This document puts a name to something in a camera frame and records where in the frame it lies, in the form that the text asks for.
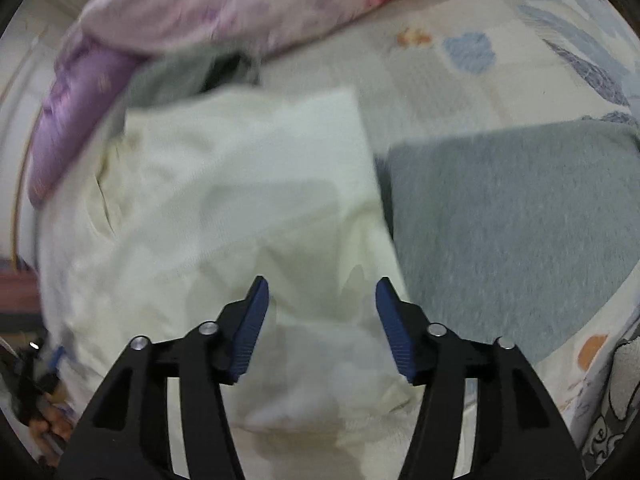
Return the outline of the left hand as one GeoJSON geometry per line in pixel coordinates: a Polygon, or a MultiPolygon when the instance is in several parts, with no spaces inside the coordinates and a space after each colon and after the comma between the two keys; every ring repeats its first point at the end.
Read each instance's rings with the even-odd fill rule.
{"type": "Polygon", "coordinates": [[[36,408],[28,425],[29,434],[44,455],[58,456],[62,442],[67,443],[72,436],[74,421],[68,416],[67,406],[50,394],[40,396],[36,408]]]}

